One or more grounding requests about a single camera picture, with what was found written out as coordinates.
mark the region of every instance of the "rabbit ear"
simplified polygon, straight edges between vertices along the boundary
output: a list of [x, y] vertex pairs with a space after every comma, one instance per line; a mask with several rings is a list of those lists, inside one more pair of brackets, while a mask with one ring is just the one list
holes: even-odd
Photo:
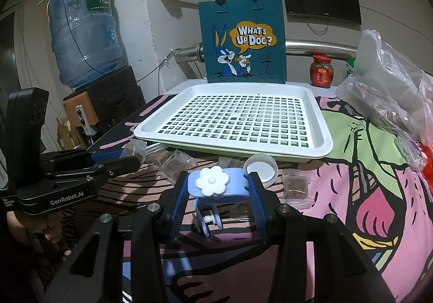
[[219, 34], [217, 31], [217, 28], [215, 27], [215, 25], [213, 25], [213, 30], [214, 30], [214, 48], [217, 49], [218, 48], [218, 44], [219, 44]]
[[222, 40], [221, 40], [221, 46], [226, 42], [226, 39], [227, 39], [227, 25], [224, 26], [224, 30], [222, 33], [224, 34], [224, 36], [222, 37]]

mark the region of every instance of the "blue gripper pad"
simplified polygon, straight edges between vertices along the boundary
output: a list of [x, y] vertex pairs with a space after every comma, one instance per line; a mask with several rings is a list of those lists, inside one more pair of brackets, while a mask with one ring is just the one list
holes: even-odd
[[268, 245], [281, 234], [280, 220], [275, 212], [281, 202], [274, 192], [265, 190], [257, 172], [251, 172], [245, 177], [248, 180], [251, 210], [258, 234]]
[[171, 229], [169, 238], [173, 242], [175, 238], [179, 235], [181, 231], [183, 216], [185, 215], [185, 210], [187, 208], [187, 203], [189, 199], [188, 193], [188, 176], [189, 173], [182, 172], [176, 181], [175, 187], [173, 189], [173, 196], [176, 196], [176, 202], [172, 209], [172, 214], [170, 216]]

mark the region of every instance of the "red lid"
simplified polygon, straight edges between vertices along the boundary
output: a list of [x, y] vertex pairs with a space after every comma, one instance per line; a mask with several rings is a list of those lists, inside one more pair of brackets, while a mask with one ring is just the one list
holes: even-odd
[[319, 62], [331, 62], [331, 58], [325, 55], [313, 55], [313, 59]]

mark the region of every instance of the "flower decoration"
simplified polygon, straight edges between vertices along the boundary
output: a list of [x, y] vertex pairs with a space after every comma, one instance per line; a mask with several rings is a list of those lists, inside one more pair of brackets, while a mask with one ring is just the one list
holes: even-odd
[[213, 166], [211, 169], [205, 168], [200, 171], [200, 177], [195, 181], [195, 185], [205, 197], [220, 196], [226, 192], [229, 179], [229, 175], [224, 173], [220, 166]]

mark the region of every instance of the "red jar label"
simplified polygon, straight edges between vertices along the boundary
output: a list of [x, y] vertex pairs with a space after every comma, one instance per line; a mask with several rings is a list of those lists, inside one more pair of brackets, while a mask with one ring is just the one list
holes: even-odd
[[316, 67], [313, 71], [313, 84], [319, 87], [329, 87], [331, 82], [331, 73], [323, 67]]

